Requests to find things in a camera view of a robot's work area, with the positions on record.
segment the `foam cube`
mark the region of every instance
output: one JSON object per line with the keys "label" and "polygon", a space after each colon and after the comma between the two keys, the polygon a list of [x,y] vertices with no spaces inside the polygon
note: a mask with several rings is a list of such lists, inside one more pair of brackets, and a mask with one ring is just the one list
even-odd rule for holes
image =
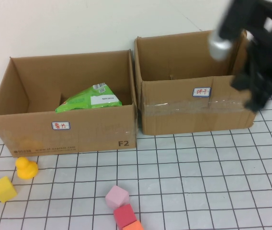
{"label": "foam cube", "polygon": [[126,226],[123,230],[144,230],[139,220],[135,221],[134,223]]}
{"label": "foam cube", "polygon": [[123,205],[127,205],[130,202],[130,196],[128,191],[114,185],[109,193],[105,197],[106,204],[111,209],[115,210]]}
{"label": "foam cube", "polygon": [[4,176],[0,179],[0,201],[5,203],[6,201],[13,199],[17,196],[17,192],[13,187],[10,179]]}
{"label": "foam cube", "polygon": [[130,204],[117,208],[113,215],[119,230],[137,221],[132,206]]}

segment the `rubber duck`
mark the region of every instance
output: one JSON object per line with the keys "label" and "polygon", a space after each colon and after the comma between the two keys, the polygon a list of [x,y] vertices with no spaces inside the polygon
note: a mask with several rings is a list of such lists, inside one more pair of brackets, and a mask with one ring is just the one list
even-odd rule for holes
{"label": "rubber duck", "polygon": [[19,157],[16,160],[17,175],[20,179],[32,179],[38,173],[38,165],[34,161],[29,161],[26,157]]}

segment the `snack bag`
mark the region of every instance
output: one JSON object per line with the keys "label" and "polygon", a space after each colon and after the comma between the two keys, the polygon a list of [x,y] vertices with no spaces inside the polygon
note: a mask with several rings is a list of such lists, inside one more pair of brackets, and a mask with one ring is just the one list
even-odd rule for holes
{"label": "snack bag", "polygon": [[109,106],[122,106],[122,103],[105,83],[101,83],[70,97],[55,112],[61,113],[73,109],[93,109]]}

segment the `cardboard box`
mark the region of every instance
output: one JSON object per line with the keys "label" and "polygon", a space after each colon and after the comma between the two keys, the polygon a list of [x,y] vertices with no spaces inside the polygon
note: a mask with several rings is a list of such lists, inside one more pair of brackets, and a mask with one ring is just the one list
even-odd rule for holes
{"label": "cardboard box", "polygon": [[[123,106],[55,113],[102,82]],[[14,157],[135,148],[136,112],[130,51],[11,58],[0,86],[0,137]]]}
{"label": "cardboard box", "polygon": [[137,102],[145,134],[252,126],[255,114],[243,107],[249,92],[230,87],[246,60],[246,36],[241,36],[227,60],[216,62],[209,54],[210,33],[136,39]]}

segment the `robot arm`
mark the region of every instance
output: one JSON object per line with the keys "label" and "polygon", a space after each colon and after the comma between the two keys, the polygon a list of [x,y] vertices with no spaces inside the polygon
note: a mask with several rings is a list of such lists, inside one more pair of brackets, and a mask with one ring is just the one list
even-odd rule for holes
{"label": "robot arm", "polygon": [[209,38],[211,56],[224,60],[243,30],[253,35],[247,49],[243,70],[231,86],[239,91],[250,90],[251,99],[245,107],[257,112],[272,96],[272,30],[264,28],[272,19],[272,2],[265,0],[232,0],[218,28]]}

